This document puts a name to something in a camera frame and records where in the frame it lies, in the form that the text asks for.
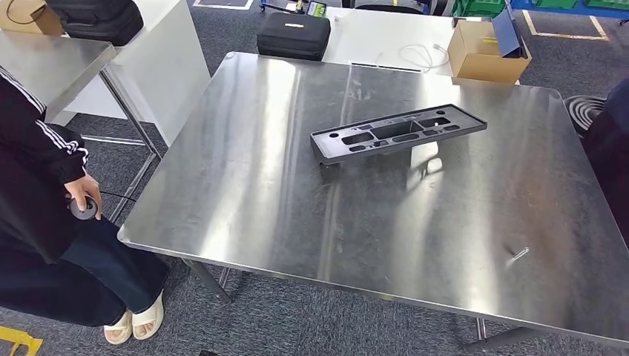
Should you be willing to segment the person's hand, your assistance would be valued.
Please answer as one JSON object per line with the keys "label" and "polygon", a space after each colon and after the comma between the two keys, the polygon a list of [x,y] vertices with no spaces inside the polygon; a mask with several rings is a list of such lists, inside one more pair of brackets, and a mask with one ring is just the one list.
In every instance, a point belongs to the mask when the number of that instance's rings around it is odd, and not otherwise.
{"label": "person's hand", "polygon": [[81,220],[102,218],[102,197],[99,183],[89,174],[64,184],[70,195],[70,212]]}

